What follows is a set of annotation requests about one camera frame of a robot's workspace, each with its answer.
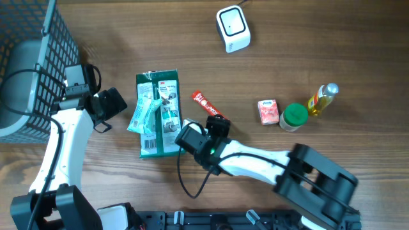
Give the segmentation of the light green snack pouch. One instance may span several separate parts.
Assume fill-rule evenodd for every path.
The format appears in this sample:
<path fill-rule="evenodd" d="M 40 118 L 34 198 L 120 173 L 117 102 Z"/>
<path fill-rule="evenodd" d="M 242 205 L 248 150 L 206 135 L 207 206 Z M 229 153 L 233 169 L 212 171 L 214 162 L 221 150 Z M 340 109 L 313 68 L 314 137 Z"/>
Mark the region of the light green snack pouch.
<path fill-rule="evenodd" d="M 139 134 L 152 134 L 155 132 L 155 112 L 162 104 L 161 99 L 140 97 L 137 100 L 132 119 L 127 130 Z"/>

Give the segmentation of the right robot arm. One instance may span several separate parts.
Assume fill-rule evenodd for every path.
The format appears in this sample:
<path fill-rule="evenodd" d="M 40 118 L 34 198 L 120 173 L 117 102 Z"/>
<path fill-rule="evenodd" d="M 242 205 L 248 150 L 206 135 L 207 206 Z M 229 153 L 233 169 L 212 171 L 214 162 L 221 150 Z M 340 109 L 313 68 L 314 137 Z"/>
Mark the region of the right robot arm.
<path fill-rule="evenodd" d="M 267 151 L 229 138 L 231 123 L 221 115 L 206 125 L 186 119 L 175 143 L 190 153 L 208 175 L 245 176 L 270 184 L 300 214 L 308 229 L 340 229 L 360 213 L 350 206 L 358 179 L 318 153 L 296 144 L 291 150 Z"/>

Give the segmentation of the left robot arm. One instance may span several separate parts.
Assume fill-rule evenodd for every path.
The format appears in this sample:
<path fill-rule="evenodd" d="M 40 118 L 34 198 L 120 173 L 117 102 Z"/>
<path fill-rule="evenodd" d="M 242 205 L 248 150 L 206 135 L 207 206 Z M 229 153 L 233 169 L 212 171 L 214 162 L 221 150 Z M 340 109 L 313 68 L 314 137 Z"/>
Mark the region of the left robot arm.
<path fill-rule="evenodd" d="M 36 179 L 26 195 L 14 197 L 10 214 L 18 229 L 139 229 L 144 225 L 130 203 L 94 209 L 81 192 L 88 139 L 127 104 L 116 88 L 101 89 L 100 70 L 91 65 L 65 69 L 63 94 L 50 107 L 50 137 Z"/>

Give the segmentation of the red Kleenex tissue pack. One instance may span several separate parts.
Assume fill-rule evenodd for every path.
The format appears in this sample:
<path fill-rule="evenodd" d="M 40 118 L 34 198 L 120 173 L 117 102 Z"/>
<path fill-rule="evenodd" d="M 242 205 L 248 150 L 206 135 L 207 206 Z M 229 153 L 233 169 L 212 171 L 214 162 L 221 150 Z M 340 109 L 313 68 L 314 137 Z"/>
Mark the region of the red Kleenex tissue pack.
<path fill-rule="evenodd" d="M 279 122 L 279 110 L 276 100 L 259 101 L 258 111 L 262 125 L 273 125 Z"/>

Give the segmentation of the yellow liquid bottle silver cap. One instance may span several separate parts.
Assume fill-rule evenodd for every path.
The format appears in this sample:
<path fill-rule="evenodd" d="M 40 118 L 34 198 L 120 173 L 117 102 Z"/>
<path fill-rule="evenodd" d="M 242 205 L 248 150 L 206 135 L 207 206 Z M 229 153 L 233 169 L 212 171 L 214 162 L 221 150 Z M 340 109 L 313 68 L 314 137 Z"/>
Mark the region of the yellow liquid bottle silver cap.
<path fill-rule="evenodd" d="M 338 94 L 339 87 L 336 83 L 328 83 L 320 86 L 319 90 L 309 99 L 307 110 L 310 116 L 318 116 L 332 103 Z"/>

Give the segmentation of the green 3M gloves package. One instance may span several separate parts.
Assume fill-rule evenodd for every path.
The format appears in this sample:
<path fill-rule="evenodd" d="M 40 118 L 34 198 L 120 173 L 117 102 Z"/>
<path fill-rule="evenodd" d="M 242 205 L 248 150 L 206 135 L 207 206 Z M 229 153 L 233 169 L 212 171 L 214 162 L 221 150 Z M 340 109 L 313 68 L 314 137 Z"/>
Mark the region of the green 3M gloves package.
<path fill-rule="evenodd" d="M 179 152 L 175 139 L 181 131 L 180 83 L 177 70 L 138 73 L 137 96 L 149 93 L 160 101 L 153 114 L 150 134 L 141 134 L 141 158 L 173 157 Z"/>

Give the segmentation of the green lid jar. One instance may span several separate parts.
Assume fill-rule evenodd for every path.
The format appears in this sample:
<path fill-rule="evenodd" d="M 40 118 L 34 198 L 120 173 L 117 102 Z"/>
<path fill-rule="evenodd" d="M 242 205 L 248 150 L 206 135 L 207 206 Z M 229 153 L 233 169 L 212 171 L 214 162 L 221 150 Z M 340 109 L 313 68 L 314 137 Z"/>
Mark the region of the green lid jar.
<path fill-rule="evenodd" d="M 287 132 L 294 132 L 305 125 L 308 118 L 308 111 L 302 104 L 292 103 L 280 115 L 279 126 Z"/>

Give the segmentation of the red Nescafe coffee stick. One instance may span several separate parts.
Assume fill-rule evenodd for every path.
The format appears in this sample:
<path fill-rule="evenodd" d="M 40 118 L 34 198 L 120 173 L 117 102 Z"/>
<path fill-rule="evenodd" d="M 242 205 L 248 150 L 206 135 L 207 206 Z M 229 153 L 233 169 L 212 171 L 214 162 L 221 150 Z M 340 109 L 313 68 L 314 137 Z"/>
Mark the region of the red Nescafe coffee stick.
<path fill-rule="evenodd" d="M 191 94 L 191 99 L 193 101 L 197 102 L 209 115 L 211 116 L 216 116 L 220 115 L 223 118 L 226 118 L 223 113 L 220 112 L 212 103 L 208 101 L 208 99 L 200 92 L 200 90 L 197 90 Z"/>

